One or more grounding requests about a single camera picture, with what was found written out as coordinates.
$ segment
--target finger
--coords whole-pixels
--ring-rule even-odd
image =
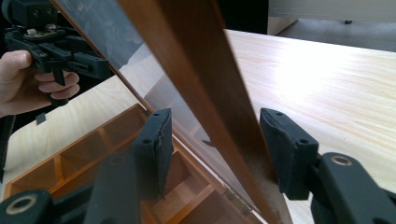
[[[48,82],[41,82],[38,88],[43,92],[55,92],[55,91],[62,91],[67,89],[79,81],[79,77],[76,73],[71,73],[65,79],[65,85],[61,86],[60,84],[56,83],[55,81],[48,81]]]
[[[64,77],[70,76],[70,74],[73,74],[73,73],[64,71]],[[35,79],[45,82],[45,81],[54,81],[55,77],[53,76],[52,73],[37,72],[35,74]]]
[[[7,52],[0,59],[0,80],[10,81],[14,79],[20,70],[32,64],[32,55],[26,50]]]
[[[62,99],[67,99],[70,98],[72,96],[74,96],[75,94],[77,94],[79,91],[79,85],[73,85],[65,90],[62,91],[56,91],[53,92],[50,97],[52,97],[55,100],[62,100]]]

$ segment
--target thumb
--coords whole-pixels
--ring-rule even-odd
[[[20,70],[32,63],[32,56],[26,50],[7,52],[0,59],[0,80],[9,81],[15,78]]]

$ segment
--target light wood tabletop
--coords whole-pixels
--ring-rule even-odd
[[[396,53],[227,35],[257,118],[261,107],[285,113],[319,141],[320,153],[354,157],[380,187],[396,192]],[[113,77],[50,112],[45,123],[22,128],[9,141],[5,183],[136,102]],[[313,222],[309,202],[288,206],[295,223]]]

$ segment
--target black mechanical device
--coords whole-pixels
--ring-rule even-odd
[[[396,195],[381,189],[355,159],[318,154],[318,142],[285,114],[262,108],[260,124],[279,190],[307,200],[315,223],[396,223]]]
[[[74,28],[57,25],[62,15],[49,0],[5,0],[2,12],[13,24],[5,30],[8,50],[28,50],[34,67],[52,72],[60,85],[65,85],[63,70],[100,79],[110,77],[107,60],[100,58]],[[67,102],[51,99],[55,106]]]
[[[56,201],[43,189],[16,194],[0,204],[0,223],[141,223],[139,202],[163,194],[173,150],[171,110],[157,111],[127,152],[102,161],[94,184]]]

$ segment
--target brown wooden frame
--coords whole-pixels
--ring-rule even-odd
[[[214,1],[119,0],[269,223],[291,223]]]

